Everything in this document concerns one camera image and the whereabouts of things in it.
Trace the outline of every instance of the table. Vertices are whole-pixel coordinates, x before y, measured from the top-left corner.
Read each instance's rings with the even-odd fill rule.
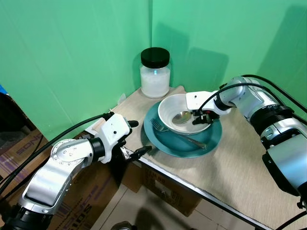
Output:
[[[185,90],[178,86],[166,96],[176,93],[185,93]],[[128,120],[140,123],[126,138],[128,149],[153,146],[144,132],[143,120],[147,111],[162,99],[149,99],[138,89],[112,109]],[[280,190],[263,164],[261,157],[265,148],[253,127],[236,109],[220,120],[222,139],[211,153],[184,159],[167,155],[153,146],[153,150],[140,161],[256,229],[275,229],[300,213],[296,206],[299,198]],[[96,134],[103,123],[104,120],[99,120],[86,131]],[[291,229],[301,229],[306,225],[306,219],[302,218],[293,223]]]

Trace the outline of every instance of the green wall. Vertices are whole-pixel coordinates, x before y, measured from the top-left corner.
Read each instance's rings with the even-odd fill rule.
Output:
[[[151,45],[172,86],[258,74],[307,105],[306,28],[306,0],[0,0],[0,84],[48,139],[136,90]]]
[[[48,139],[106,112],[140,86],[149,7],[143,0],[0,0],[0,84]]]

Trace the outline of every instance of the floor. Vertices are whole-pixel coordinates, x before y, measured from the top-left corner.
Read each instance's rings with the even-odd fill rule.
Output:
[[[111,230],[125,220],[138,226],[138,230],[255,229],[205,200],[185,217],[144,186],[134,193],[122,184],[91,230]]]

